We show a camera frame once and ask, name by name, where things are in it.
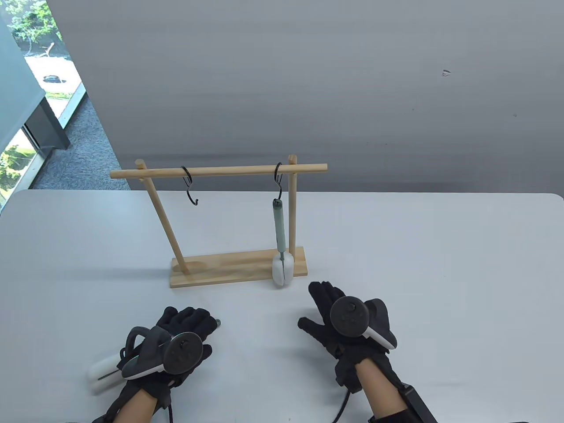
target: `sleeve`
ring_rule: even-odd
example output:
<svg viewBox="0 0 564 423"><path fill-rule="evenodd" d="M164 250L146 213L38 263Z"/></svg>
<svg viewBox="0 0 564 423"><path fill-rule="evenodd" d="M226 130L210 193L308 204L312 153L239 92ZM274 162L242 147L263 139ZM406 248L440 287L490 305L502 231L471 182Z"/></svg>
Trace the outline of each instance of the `sleeve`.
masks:
<svg viewBox="0 0 564 423"><path fill-rule="evenodd" d="M420 423L419 419L413 415L411 410L407 409L400 411L399 413L392 414L391 416L386 416L382 418L372 417L368 420L369 423Z"/></svg>

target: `window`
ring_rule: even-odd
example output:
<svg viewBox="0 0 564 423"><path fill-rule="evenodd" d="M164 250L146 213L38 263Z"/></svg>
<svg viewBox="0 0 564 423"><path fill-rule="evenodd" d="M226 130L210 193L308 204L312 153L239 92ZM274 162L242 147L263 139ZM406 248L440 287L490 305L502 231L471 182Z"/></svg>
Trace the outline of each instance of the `window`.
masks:
<svg viewBox="0 0 564 423"><path fill-rule="evenodd" d="M33 164L38 166L37 160L42 161L26 132L20 129L0 153L0 209L17 189L18 184L25 179L26 171Z"/></svg>
<svg viewBox="0 0 564 423"><path fill-rule="evenodd" d="M76 93L84 94L80 76L45 0L0 0L0 16L20 47L55 116L67 122L65 110ZM76 107L78 102L71 102Z"/></svg>

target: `white table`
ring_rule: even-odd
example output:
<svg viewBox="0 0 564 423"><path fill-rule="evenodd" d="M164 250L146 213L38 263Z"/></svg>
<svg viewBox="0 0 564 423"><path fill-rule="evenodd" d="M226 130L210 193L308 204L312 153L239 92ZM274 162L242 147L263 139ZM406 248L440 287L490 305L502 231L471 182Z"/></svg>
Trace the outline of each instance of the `white table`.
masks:
<svg viewBox="0 0 564 423"><path fill-rule="evenodd" d="M184 255L274 247L274 193L161 192ZM173 257L146 192L24 191L0 215L2 421L90 422L88 366L165 306L222 320L214 353L173 391L176 421L330 422L334 360L300 331L311 280L382 298L391 361L439 423L556 422L564 403L564 202L555 195L298 193L310 270L168 288ZM371 415L353 395L343 423ZM159 412L156 422L168 420Z"/></svg>

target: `gray carpet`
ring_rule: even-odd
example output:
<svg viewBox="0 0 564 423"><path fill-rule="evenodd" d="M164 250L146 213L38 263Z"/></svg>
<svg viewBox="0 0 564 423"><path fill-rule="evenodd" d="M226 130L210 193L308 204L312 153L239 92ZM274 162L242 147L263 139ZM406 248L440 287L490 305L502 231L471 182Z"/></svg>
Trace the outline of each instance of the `gray carpet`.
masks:
<svg viewBox="0 0 564 423"><path fill-rule="evenodd" d="M129 190L125 180L109 178L120 169L92 102L85 97L65 128L66 150L54 150L32 185L38 190Z"/></svg>

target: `wooden dowel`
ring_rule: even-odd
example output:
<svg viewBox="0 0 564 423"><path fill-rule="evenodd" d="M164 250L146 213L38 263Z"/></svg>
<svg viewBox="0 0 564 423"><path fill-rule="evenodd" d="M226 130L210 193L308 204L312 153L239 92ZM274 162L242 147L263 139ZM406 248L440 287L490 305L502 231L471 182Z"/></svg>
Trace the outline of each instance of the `wooden dowel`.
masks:
<svg viewBox="0 0 564 423"><path fill-rule="evenodd" d="M147 169L145 162L141 159L135 160L135 164L137 165L137 169ZM180 247L178 246L178 242L176 241L176 237L174 236L172 226L170 225L169 219L165 213L165 209L162 206L161 199L158 197L157 189L155 189L155 184L153 184L151 178L142 178L141 182L143 182L143 184L145 185L145 188L149 193L149 197L153 202L153 206L155 206L155 211L157 211L158 218L160 219L162 227L165 230L166 237L169 239L170 246L172 247L174 255L177 258L180 270L182 271L182 273L189 275L190 271L186 266L184 256L182 255L182 251L180 251Z"/></svg>
<svg viewBox="0 0 564 423"><path fill-rule="evenodd" d="M275 165L267 166L226 166L222 168L188 168L193 177L234 176L234 175L267 175L273 174ZM327 172L327 163L307 165L281 165L278 173L321 173ZM186 176L183 169L125 169L112 170L112 179L142 178L182 178Z"/></svg>
<svg viewBox="0 0 564 423"><path fill-rule="evenodd" d="M298 164L298 156L292 154L288 157L291 165ZM289 250L290 254L296 256L296 196L298 192L298 174L290 173L288 176L288 228L289 228Z"/></svg>

